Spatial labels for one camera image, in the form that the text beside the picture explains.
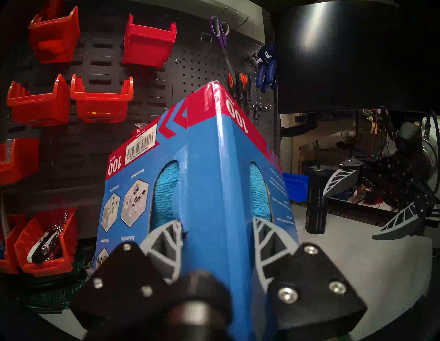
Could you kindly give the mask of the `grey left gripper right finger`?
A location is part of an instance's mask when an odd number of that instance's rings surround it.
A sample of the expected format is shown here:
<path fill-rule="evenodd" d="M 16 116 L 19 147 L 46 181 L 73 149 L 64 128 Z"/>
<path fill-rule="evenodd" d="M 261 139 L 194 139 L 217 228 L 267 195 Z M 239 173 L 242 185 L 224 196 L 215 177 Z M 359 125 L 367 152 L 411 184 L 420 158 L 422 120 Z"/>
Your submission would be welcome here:
<path fill-rule="evenodd" d="M 255 273 L 277 331 L 352 331 L 367 305 L 316 244 L 253 218 Z"/>

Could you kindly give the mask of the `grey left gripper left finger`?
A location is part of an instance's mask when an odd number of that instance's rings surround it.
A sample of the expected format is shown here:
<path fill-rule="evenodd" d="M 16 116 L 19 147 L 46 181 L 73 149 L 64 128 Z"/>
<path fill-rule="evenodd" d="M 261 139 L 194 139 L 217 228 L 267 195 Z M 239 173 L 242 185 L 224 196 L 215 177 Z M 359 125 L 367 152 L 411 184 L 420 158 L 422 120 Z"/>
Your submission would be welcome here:
<path fill-rule="evenodd" d="M 108 255 L 70 303 L 80 325 L 91 331 L 119 313 L 133 313 L 141 298 L 152 298 L 180 276 L 184 231 L 169 221 L 141 243 L 124 239 Z"/>

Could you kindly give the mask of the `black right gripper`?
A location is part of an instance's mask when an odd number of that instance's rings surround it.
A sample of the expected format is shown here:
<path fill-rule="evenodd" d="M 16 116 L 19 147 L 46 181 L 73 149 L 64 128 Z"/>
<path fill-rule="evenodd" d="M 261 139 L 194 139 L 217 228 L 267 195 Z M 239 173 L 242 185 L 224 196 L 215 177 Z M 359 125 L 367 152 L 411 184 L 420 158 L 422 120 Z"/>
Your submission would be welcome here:
<path fill-rule="evenodd" d="M 401 209 L 373 240 L 398 240 L 423 236 L 426 227 L 434 227 L 437 198 L 428 180 L 434 166 L 422 155 L 390 155 L 376 161 L 350 158 L 342 162 L 323 190 L 327 199 L 362 182 L 391 207 Z"/>

